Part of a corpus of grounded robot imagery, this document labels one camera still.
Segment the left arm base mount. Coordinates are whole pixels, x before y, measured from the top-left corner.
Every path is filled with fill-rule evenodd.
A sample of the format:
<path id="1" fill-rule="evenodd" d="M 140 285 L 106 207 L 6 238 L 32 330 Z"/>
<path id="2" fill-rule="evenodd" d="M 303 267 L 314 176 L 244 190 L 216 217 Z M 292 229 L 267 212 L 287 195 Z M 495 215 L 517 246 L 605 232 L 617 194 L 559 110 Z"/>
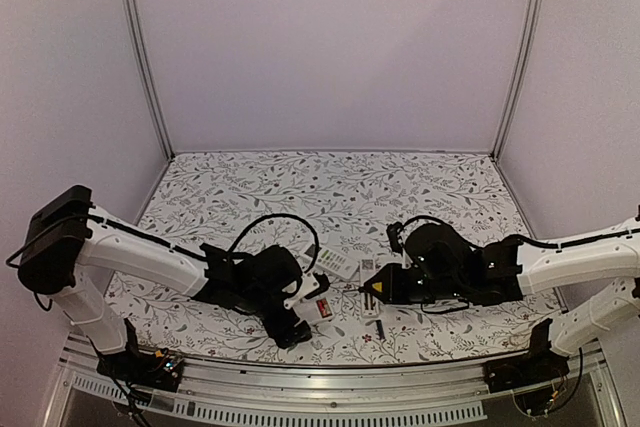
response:
<path id="1" fill-rule="evenodd" d="M 99 354 L 97 372 L 133 386 L 176 392 L 182 380 L 184 359 L 166 349 L 160 355 L 125 350 Z"/>

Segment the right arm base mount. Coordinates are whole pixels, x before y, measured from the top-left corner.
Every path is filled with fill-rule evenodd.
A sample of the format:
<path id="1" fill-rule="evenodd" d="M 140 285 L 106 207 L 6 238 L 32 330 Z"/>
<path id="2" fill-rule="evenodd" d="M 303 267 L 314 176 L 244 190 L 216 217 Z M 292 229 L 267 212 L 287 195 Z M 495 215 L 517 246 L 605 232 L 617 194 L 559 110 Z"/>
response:
<path id="1" fill-rule="evenodd" d="M 483 365 L 483 379 L 489 392 L 510 391 L 516 408 L 529 417 L 551 413 L 568 373 L 568 358 L 549 350 L 488 361 Z"/>

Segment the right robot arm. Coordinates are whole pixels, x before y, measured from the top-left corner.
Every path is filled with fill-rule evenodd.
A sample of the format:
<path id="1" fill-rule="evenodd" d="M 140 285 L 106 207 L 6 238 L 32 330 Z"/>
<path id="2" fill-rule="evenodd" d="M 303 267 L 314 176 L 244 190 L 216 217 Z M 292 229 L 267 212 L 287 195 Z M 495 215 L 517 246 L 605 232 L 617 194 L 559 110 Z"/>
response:
<path id="1" fill-rule="evenodd" d="M 543 328 L 543 344 L 523 354 L 517 374 L 537 383 L 600 334 L 639 314 L 639 219 L 577 236 L 535 240 L 522 234 L 478 246 L 450 224 L 419 215 L 388 226 L 397 262 L 366 278 L 360 292 L 386 305 L 456 300 L 496 306 L 542 291 L 605 280 L 607 286 Z"/>

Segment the black-faced white remote control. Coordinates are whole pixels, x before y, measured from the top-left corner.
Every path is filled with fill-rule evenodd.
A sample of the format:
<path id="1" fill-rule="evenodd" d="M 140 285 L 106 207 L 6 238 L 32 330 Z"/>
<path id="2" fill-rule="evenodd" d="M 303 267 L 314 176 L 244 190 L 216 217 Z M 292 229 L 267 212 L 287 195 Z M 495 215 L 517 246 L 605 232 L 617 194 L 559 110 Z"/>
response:
<path id="1" fill-rule="evenodd" d="M 294 308 L 296 314 L 310 326 L 333 319 L 334 312 L 326 297 L 303 300 Z"/>

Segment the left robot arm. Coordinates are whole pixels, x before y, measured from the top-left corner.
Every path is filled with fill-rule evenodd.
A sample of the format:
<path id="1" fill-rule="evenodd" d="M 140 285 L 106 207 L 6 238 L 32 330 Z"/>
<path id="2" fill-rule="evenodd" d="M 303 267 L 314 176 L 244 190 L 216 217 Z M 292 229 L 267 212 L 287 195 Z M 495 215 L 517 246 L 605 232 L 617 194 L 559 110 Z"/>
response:
<path id="1" fill-rule="evenodd" d="M 89 188 L 76 185 L 36 212 L 24 244 L 7 264 L 22 285 L 56 303 L 128 381 L 148 373 L 146 355 L 132 346 L 126 327 L 85 275 L 99 267 L 163 285 L 201 303 L 258 317 L 268 336 L 286 349 L 310 337 L 294 311 L 324 292 L 325 278 L 301 268 L 284 247 L 258 254 L 202 244 L 194 252 L 146 233 L 97 207 Z"/>

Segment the white remote with display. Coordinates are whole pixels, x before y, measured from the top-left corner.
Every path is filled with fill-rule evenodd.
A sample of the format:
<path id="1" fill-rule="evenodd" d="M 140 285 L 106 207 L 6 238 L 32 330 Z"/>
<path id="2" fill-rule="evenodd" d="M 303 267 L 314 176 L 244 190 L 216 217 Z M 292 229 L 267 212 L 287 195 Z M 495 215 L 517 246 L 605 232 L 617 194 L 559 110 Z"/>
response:
<path id="1" fill-rule="evenodd" d="M 323 271 L 345 281 L 349 281 L 357 273 L 357 260 L 327 247 L 320 248 L 316 261 L 313 262 L 314 249 L 315 245 L 310 243 L 300 251 L 301 257 L 312 266 L 312 271 Z"/>

